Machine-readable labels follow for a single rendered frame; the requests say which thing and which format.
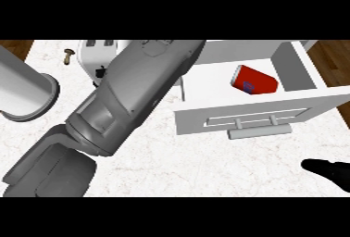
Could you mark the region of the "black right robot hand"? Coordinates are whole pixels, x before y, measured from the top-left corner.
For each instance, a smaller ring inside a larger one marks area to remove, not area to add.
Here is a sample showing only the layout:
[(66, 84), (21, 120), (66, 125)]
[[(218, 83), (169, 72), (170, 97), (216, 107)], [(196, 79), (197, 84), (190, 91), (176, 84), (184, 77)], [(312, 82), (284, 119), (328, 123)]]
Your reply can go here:
[(331, 163), (328, 160), (306, 159), (302, 162), (302, 167), (331, 180), (350, 193), (350, 163)]

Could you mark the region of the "small brown mushroom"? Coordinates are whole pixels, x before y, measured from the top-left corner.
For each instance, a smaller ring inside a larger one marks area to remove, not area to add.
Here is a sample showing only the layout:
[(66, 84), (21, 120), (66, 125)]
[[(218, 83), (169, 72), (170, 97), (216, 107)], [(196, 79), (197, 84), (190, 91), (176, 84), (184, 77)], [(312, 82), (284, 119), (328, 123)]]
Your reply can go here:
[(66, 61), (64, 61), (66, 65), (70, 64), (70, 58), (71, 58), (73, 55), (76, 55), (74, 50), (67, 48), (66, 49)]

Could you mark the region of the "white open drawer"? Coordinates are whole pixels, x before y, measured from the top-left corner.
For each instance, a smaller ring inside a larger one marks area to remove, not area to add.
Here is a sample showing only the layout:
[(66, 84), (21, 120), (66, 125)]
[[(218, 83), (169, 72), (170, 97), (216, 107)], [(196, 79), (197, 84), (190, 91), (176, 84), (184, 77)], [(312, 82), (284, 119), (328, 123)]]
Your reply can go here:
[(216, 40), (178, 81), (179, 135), (225, 131), (231, 139), (292, 132), (292, 125), (350, 102), (350, 86), (330, 87), (306, 53), (314, 43)]

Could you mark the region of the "white toaster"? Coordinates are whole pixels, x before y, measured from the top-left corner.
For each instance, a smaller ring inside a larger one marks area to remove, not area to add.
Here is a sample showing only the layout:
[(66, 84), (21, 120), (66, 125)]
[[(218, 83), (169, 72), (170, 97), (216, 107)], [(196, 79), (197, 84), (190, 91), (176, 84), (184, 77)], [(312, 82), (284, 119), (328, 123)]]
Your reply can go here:
[(110, 63), (131, 43), (131, 40), (80, 40), (77, 59), (95, 85), (101, 84)]

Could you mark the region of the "grey cylindrical container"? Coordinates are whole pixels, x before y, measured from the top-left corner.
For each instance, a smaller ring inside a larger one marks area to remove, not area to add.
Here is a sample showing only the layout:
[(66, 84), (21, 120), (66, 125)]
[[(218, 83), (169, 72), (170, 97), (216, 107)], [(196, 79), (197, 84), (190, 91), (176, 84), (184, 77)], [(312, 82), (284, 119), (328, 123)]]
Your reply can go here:
[(29, 122), (49, 111), (61, 93), (57, 79), (40, 73), (0, 45), (0, 113)]

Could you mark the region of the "red box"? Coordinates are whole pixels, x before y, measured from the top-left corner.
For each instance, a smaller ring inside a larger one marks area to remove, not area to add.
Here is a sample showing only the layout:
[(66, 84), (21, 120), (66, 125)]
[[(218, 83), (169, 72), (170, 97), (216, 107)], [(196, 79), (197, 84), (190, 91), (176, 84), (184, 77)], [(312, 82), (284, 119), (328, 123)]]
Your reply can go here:
[(278, 90), (280, 82), (266, 73), (240, 65), (231, 79), (231, 86), (247, 94), (272, 94)]

